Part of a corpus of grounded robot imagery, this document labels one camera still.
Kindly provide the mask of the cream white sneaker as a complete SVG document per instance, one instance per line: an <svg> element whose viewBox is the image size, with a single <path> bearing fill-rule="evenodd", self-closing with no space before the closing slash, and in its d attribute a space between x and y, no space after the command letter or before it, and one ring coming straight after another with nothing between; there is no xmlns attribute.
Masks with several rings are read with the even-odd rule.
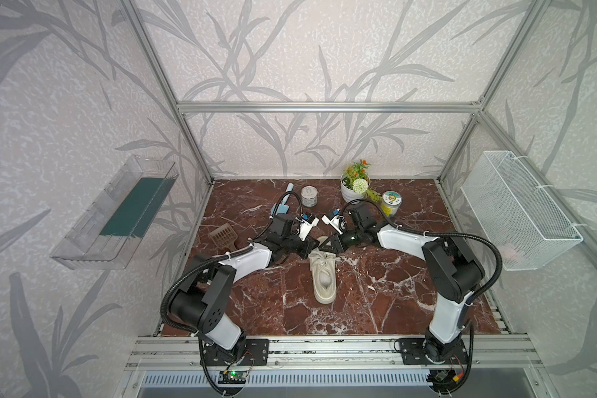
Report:
<svg viewBox="0 0 597 398"><path fill-rule="evenodd" d="M321 304L333 303L337 296L337 267L335 272L328 270L312 273L313 293Z"/></svg>

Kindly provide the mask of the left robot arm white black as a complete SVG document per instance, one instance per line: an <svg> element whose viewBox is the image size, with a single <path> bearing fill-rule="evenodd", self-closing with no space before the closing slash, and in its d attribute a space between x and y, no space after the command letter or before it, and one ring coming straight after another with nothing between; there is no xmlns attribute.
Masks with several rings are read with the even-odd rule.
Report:
<svg viewBox="0 0 597 398"><path fill-rule="evenodd" d="M213 344L221 353L241 357L246 334L226 315L232 286L287 255L307 258L318 247L310 236L317 225L318 218L311 214L275 215L246 247L224 255L197 256L164 295L163 322Z"/></svg>

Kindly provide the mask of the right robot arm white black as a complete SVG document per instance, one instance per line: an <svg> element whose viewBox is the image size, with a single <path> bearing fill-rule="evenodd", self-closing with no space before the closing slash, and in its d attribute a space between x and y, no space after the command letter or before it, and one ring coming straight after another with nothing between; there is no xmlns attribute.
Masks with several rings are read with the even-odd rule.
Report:
<svg viewBox="0 0 597 398"><path fill-rule="evenodd" d="M468 243L479 237L457 232L416 232L387 216L378 221L371 213L370 203L364 200L348 205L345 212L352 219L350 226L341 210L322 217L335 233L319 248L342 254L355 246L374 245L424 260L437 294L434 315L426 331L427 346L440 351L456 344L468 307L484 278L484 269Z"/></svg>

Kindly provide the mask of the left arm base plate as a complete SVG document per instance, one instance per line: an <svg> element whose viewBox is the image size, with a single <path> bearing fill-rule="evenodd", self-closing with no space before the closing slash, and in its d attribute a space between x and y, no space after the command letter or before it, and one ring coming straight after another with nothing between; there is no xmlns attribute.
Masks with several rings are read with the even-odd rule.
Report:
<svg viewBox="0 0 597 398"><path fill-rule="evenodd" d="M266 366L270 354L270 340L246 338L239 341L232 350L213 344L203 344L201 355L207 366Z"/></svg>

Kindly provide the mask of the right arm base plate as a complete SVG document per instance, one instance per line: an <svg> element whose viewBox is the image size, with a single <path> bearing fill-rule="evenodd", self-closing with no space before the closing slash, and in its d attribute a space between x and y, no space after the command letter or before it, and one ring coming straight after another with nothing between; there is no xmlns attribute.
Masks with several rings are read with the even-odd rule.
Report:
<svg viewBox="0 0 597 398"><path fill-rule="evenodd" d="M469 350L461 338L447 344L433 337L399 338L394 349L404 365L449 365L452 360L465 365L469 360Z"/></svg>

